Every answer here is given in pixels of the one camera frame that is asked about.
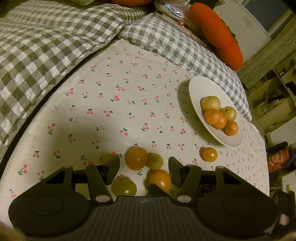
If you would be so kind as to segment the orange persimmon fruit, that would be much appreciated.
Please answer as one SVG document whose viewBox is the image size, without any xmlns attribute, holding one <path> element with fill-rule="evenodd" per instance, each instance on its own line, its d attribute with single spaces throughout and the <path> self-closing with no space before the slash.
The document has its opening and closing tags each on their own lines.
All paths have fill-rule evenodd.
<svg viewBox="0 0 296 241">
<path fill-rule="evenodd" d="M 147 193 L 149 193 L 149 185 L 156 184 L 161 190 L 166 193 L 169 193 L 172 188 L 172 181 L 170 174 L 162 169 L 152 170 L 150 169 L 147 172 L 146 180 L 144 182 L 145 187 L 147 189 Z"/>
</svg>

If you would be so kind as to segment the green tomato fruit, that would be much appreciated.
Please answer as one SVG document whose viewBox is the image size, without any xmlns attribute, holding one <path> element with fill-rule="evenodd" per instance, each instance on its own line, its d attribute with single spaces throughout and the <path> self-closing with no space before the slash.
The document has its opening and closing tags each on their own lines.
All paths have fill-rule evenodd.
<svg viewBox="0 0 296 241">
<path fill-rule="evenodd" d="M 132 180 L 122 176 L 114 179 L 111 191 L 115 196 L 135 196 L 137 186 Z"/>
</svg>

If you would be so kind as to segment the yellow-green round fruit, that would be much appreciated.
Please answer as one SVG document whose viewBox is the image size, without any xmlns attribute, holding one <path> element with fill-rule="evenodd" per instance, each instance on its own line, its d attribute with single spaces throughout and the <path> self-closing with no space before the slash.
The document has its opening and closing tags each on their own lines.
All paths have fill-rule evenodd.
<svg viewBox="0 0 296 241">
<path fill-rule="evenodd" d="M 152 170 L 162 168 L 164 164 L 163 158 L 157 153 L 148 153 L 148 160 L 146 166 Z"/>
</svg>

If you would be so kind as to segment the small orange tomato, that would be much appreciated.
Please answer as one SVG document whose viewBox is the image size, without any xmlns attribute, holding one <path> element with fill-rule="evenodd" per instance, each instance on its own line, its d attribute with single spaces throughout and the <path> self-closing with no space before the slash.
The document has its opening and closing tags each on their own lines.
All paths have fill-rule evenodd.
<svg viewBox="0 0 296 241">
<path fill-rule="evenodd" d="M 202 151 L 202 158 L 206 162 L 214 162 L 217 160 L 218 153 L 214 148 L 207 147 Z"/>
</svg>

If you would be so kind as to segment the orange tomato fruit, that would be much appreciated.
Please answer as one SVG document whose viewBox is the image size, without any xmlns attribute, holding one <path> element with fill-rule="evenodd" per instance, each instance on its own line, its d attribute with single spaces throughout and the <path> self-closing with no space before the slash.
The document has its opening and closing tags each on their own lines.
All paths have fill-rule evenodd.
<svg viewBox="0 0 296 241">
<path fill-rule="evenodd" d="M 148 161 L 148 153 L 142 147 L 132 147 L 125 155 L 125 163 L 133 171 L 142 169 Z"/>
</svg>

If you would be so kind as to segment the orange mandarin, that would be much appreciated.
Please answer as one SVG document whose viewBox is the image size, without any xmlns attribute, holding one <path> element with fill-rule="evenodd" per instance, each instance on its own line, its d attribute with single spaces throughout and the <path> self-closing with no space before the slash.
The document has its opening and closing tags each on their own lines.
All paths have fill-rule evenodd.
<svg viewBox="0 0 296 241">
<path fill-rule="evenodd" d="M 213 125 L 213 127 L 217 130 L 221 130 L 225 128 L 226 124 L 227 124 L 227 118 L 224 115 L 222 115 L 220 116 L 218 122 L 215 125 Z"/>
<path fill-rule="evenodd" d="M 228 136 L 234 136 L 238 132 L 238 124 L 232 120 L 227 121 L 224 131 Z"/>
<path fill-rule="evenodd" d="M 215 125 L 222 113 L 217 109 L 211 108 L 204 113 L 204 119 L 209 125 Z"/>
</svg>

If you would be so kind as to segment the pale yellow pear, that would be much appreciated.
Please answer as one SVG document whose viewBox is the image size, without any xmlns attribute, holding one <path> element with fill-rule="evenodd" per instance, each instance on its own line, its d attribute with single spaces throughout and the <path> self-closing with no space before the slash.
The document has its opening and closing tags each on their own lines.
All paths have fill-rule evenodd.
<svg viewBox="0 0 296 241">
<path fill-rule="evenodd" d="M 209 109 L 220 110 L 221 102 L 216 96 L 207 96 L 201 99 L 201 109 L 206 112 Z"/>
<path fill-rule="evenodd" d="M 220 111 L 224 116 L 226 117 L 227 121 L 234 121 L 237 117 L 236 110 L 231 106 L 226 106 L 224 108 L 221 108 Z"/>
</svg>

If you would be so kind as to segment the cherry print sheet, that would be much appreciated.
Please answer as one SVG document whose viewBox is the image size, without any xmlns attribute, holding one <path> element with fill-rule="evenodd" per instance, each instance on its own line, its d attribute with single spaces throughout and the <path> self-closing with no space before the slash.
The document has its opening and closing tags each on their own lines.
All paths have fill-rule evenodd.
<svg viewBox="0 0 296 241">
<path fill-rule="evenodd" d="M 119 40 L 95 54 L 69 77 L 32 120 L 1 179 L 1 221 L 11 202 L 59 168 L 75 170 L 120 157 L 119 176 L 130 178 L 137 195 L 146 194 L 149 169 L 125 164 L 139 146 L 164 161 L 204 170 L 225 166 L 265 194 L 269 178 L 264 141 L 243 117 L 243 140 L 236 148 L 215 140 L 196 115 L 189 94 L 195 76 L 155 53 Z M 214 148 L 214 162 L 202 158 Z"/>
</svg>

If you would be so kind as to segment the white paper plate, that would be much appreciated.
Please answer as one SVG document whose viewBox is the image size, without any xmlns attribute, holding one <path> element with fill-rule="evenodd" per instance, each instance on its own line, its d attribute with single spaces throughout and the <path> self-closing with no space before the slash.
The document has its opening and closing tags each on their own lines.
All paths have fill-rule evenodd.
<svg viewBox="0 0 296 241">
<path fill-rule="evenodd" d="M 238 147 L 243 140 L 243 117 L 216 83 L 197 76 L 189 82 L 193 108 L 206 130 L 221 144 Z"/>
</svg>

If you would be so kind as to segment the orange patterned bag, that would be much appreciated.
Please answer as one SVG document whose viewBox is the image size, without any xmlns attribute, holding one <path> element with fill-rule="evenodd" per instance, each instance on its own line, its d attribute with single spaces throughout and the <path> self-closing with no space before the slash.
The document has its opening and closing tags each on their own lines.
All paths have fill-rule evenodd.
<svg viewBox="0 0 296 241">
<path fill-rule="evenodd" d="M 268 172 L 273 173 L 282 169 L 290 159 L 288 142 L 282 142 L 266 150 Z"/>
</svg>

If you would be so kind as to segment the grey checked pillow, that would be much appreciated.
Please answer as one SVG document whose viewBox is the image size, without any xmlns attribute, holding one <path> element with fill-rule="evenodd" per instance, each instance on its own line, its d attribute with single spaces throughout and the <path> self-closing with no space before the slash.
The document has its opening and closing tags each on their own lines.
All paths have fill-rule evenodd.
<svg viewBox="0 0 296 241">
<path fill-rule="evenodd" d="M 165 58 L 195 76 L 218 84 L 231 98 L 238 112 L 252 120 L 249 103 L 237 73 L 212 51 L 177 30 L 159 14 L 148 14 L 126 25 L 118 37 Z"/>
</svg>

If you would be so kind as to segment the grey checked quilt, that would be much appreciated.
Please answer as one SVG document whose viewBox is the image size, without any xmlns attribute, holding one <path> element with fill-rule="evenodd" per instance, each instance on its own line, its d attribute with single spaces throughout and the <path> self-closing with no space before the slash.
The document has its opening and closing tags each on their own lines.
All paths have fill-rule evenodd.
<svg viewBox="0 0 296 241">
<path fill-rule="evenodd" d="M 143 6 L 7 1 L 1 7 L 1 155 L 65 75 L 146 14 Z"/>
</svg>

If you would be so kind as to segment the large orange pumpkin plush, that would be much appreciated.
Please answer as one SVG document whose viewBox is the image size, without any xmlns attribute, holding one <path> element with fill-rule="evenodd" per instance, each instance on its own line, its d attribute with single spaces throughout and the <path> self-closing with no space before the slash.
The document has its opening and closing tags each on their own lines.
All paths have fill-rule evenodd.
<svg viewBox="0 0 296 241">
<path fill-rule="evenodd" d="M 203 3 L 194 3 L 189 8 L 189 15 L 220 59 L 232 70 L 240 70 L 243 66 L 240 47 L 217 13 Z"/>
</svg>

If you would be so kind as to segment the beige curtain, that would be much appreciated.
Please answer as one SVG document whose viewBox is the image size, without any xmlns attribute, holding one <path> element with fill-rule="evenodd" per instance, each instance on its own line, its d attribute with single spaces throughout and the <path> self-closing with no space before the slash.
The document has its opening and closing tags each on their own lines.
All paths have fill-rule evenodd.
<svg viewBox="0 0 296 241">
<path fill-rule="evenodd" d="M 274 66 L 295 51 L 295 16 L 284 29 L 252 59 L 244 63 L 238 76 L 250 89 Z"/>
</svg>

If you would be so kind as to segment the plastic wrapped packet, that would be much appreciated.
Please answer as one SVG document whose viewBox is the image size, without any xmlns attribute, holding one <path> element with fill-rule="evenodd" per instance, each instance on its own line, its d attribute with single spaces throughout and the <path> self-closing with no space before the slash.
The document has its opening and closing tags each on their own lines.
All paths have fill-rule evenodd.
<svg viewBox="0 0 296 241">
<path fill-rule="evenodd" d="M 154 1 L 154 5 L 157 10 L 175 20 L 191 21 L 189 15 L 190 1 Z"/>
</svg>

